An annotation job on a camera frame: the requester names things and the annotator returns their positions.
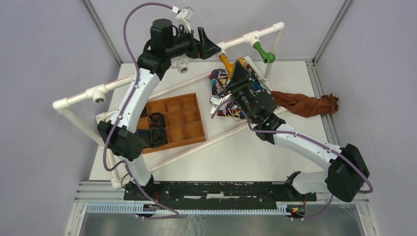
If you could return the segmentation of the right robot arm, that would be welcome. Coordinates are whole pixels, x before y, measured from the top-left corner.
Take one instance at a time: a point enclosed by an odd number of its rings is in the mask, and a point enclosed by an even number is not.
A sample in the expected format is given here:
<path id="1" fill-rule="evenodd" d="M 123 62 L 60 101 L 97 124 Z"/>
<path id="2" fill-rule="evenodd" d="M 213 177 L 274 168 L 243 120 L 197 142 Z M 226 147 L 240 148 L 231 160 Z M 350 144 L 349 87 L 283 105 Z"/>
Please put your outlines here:
<path id="1" fill-rule="evenodd" d="M 274 113 L 277 105 L 270 93 L 253 94 L 251 87 L 250 72 L 236 61 L 225 90 L 243 111 L 250 130 L 262 141 L 287 148 L 322 169 L 296 174 L 284 187 L 287 199 L 296 201 L 307 193 L 330 193 L 344 202 L 351 202 L 358 193 L 374 191 L 369 170 L 356 146 L 341 147 L 300 132 Z"/>

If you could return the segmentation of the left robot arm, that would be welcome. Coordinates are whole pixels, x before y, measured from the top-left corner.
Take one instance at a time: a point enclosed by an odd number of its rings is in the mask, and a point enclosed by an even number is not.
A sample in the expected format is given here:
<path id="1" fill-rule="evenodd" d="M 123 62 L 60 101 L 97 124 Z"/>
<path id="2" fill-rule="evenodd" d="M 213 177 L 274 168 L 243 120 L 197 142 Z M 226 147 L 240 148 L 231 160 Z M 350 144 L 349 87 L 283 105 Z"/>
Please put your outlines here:
<path id="1" fill-rule="evenodd" d="M 120 106 L 109 121 L 101 121 L 98 131 L 104 141 L 103 165 L 112 171 L 117 165 L 107 165 L 107 154 L 120 157 L 128 174 L 137 185 L 136 194 L 143 200 L 154 196 L 155 188 L 149 183 L 152 174 L 143 159 L 145 141 L 136 135 L 137 123 L 154 89 L 171 67 L 171 60 L 180 56 L 192 59 L 209 59 L 221 52 L 221 47 L 212 42 L 203 27 L 197 28 L 199 37 L 192 32 L 174 27 L 171 20 L 157 19 L 150 27 L 150 39 L 145 44 L 135 65 L 134 78 Z"/>

